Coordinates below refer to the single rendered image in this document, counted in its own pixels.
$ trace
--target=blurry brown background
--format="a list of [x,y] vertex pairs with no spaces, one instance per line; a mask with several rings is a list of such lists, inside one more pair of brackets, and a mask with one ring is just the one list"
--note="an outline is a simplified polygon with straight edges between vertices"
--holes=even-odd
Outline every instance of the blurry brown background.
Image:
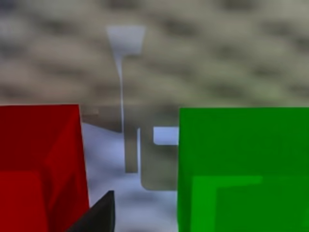
[[[79,103],[84,121],[118,131],[114,25],[147,27],[142,55],[123,64],[132,127],[177,123],[178,106],[309,103],[307,0],[0,0],[0,11],[3,105]],[[175,151],[143,138],[143,185],[173,189]]]

